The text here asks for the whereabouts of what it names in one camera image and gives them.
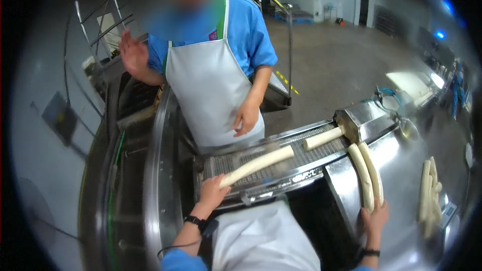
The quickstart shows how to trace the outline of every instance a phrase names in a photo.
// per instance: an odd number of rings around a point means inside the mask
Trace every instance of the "red sign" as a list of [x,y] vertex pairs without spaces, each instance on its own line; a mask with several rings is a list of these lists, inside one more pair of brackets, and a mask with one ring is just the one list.
[[209,41],[217,40],[217,30],[209,34]]

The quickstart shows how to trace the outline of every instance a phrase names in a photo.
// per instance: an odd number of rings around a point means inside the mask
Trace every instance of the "hand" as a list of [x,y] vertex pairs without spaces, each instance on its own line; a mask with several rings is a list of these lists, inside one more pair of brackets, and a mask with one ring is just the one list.
[[385,200],[379,207],[378,202],[378,198],[375,198],[375,208],[371,214],[366,208],[361,209],[367,235],[381,235],[383,226],[389,219],[389,204]]
[[196,206],[201,207],[205,212],[209,212],[208,216],[221,204],[224,196],[231,191],[231,187],[229,186],[226,186],[221,190],[219,189],[219,185],[223,178],[224,174],[214,176],[203,182],[201,185],[201,198]]
[[238,137],[250,132],[255,124],[258,122],[259,118],[259,105],[256,101],[250,99],[249,97],[244,100],[244,103],[238,110],[236,114],[236,120],[232,126],[232,129],[236,131],[234,137]]
[[122,32],[119,42],[120,57],[126,70],[136,77],[140,72],[147,69],[149,58],[148,47],[139,42],[138,39],[131,38],[129,30]]

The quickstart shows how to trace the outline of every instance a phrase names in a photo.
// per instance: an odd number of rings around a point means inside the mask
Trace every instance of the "white dough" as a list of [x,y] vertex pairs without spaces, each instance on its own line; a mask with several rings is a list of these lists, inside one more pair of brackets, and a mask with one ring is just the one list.
[[433,225],[435,223],[435,214],[433,213],[433,197],[431,196],[431,188],[432,185],[432,176],[429,176],[427,185],[425,186],[424,192],[424,202],[423,202],[423,210],[425,213],[425,227],[424,227],[424,238],[429,238],[433,231]]
[[360,150],[363,159],[365,160],[365,164],[368,168],[368,173],[370,174],[370,179],[372,180],[373,185],[373,196],[378,198],[379,206],[383,204],[383,186],[382,186],[382,179],[380,178],[380,173],[373,165],[373,160],[370,154],[370,149],[366,145],[365,142],[362,142],[358,145],[358,149]]
[[425,160],[423,164],[422,171],[422,184],[420,186],[420,205],[418,208],[418,220],[419,222],[425,221],[427,219],[427,205],[426,202],[429,200],[429,195],[431,191],[431,182],[429,184],[430,172],[430,160]]
[[432,202],[432,213],[434,215],[435,222],[437,222],[437,224],[440,224],[442,222],[442,208],[440,207],[439,203],[439,194],[432,194]]
[[432,235],[434,224],[435,224],[434,215],[428,214],[427,219],[425,220],[425,223],[424,223],[424,230],[423,230],[423,237],[425,239],[430,238],[430,236]]
[[437,182],[435,187],[432,187],[432,192],[433,193],[439,193],[442,190],[442,184],[440,182]]
[[323,132],[322,134],[318,134],[307,138],[303,141],[303,147],[306,151],[310,151],[314,148],[317,148],[327,142],[331,142],[332,140],[343,136],[345,134],[345,127],[340,125],[330,131]]
[[438,182],[438,176],[437,176],[437,167],[435,166],[435,159],[430,157],[430,175],[433,178],[432,182],[432,188],[434,188],[437,185]]
[[248,163],[242,165],[237,170],[234,170],[226,174],[223,180],[221,180],[221,184],[219,185],[219,188],[222,189],[226,186],[229,186],[235,183],[236,181],[251,175],[254,172],[257,172],[265,167],[274,165],[277,162],[291,158],[293,156],[294,156],[293,149],[291,148],[291,146],[287,146],[279,150],[270,152],[268,154],[264,154],[263,156],[257,157],[249,161]]
[[360,177],[360,182],[362,183],[361,190],[363,192],[363,206],[368,210],[369,213],[371,213],[375,206],[375,202],[373,198],[372,180],[370,179],[368,168],[356,144],[353,143],[350,147],[348,147],[348,153],[355,164],[355,169]]

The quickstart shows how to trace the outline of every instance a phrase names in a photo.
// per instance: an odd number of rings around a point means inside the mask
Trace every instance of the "yellow warning stripe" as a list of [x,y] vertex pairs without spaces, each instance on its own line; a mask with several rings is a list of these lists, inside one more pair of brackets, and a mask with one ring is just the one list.
[[[285,79],[284,76],[283,76],[279,71],[276,71],[276,74],[280,77],[281,81],[284,80],[284,83],[285,83],[286,85],[288,84],[288,80]],[[299,95],[298,91],[293,88],[293,85],[290,85],[290,88],[291,88],[291,90],[293,90],[296,94]]]

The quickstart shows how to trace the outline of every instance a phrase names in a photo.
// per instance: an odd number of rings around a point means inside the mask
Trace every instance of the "black wristwatch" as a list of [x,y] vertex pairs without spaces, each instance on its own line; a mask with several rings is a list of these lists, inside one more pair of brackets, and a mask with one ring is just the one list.
[[363,258],[365,256],[377,256],[380,257],[380,250],[373,250],[373,249],[365,249],[361,250],[360,256]]
[[200,220],[199,218],[195,216],[187,216],[184,218],[184,222],[191,222],[194,225],[197,225],[199,228],[199,231],[201,234],[203,234],[205,228],[206,228],[206,220]]

